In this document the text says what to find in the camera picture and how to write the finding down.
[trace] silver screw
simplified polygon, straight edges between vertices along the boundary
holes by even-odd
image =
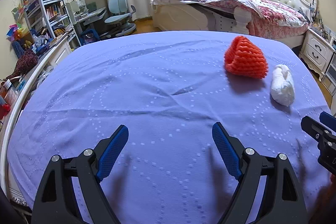
[[[280,154],[279,155],[279,158],[281,158],[282,160],[286,160],[287,159],[287,156],[285,154]]]
[[[252,148],[247,148],[245,150],[245,152],[248,154],[248,155],[253,155],[254,154],[254,150]]]
[[[59,160],[59,155],[54,155],[54,156],[51,158],[51,160],[52,160],[53,162],[58,161],[58,160]]]
[[[86,150],[84,151],[84,156],[91,156],[92,153],[93,153],[93,151],[92,151],[91,149],[86,149]]]

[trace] fuzzy maroon cloth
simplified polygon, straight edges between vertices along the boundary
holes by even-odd
[[[34,66],[38,63],[37,56],[35,53],[28,49],[20,58],[17,60],[14,72],[7,76],[6,79],[11,79],[20,75],[27,74]]]

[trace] blue gripper pad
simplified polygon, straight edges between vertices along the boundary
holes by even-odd
[[[332,131],[336,132],[336,118],[327,112],[322,112],[320,114],[320,122],[325,126],[329,127]]]
[[[110,144],[107,146],[103,155],[100,157],[98,164],[98,172],[96,177],[102,181],[111,173],[112,167],[116,162],[121,150],[124,148],[128,140],[128,128],[123,126]]]
[[[230,175],[234,176],[236,180],[239,180],[242,176],[242,172],[239,168],[239,158],[217,123],[212,127],[212,138],[224,161],[227,171]]]

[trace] bookshelf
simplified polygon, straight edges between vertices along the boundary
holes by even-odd
[[[62,27],[69,31],[68,42],[74,40],[81,45],[79,38],[70,22],[68,10],[64,0],[29,0],[29,8],[25,12],[25,19],[29,29],[39,32],[43,27],[48,30],[51,38],[56,38],[55,30]]]

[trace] floral bedding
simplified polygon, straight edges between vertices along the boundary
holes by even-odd
[[[294,9],[271,0],[189,0],[223,8],[233,13],[239,6],[251,11],[252,20],[247,25],[250,35],[268,39],[294,37],[306,32],[308,23]]]

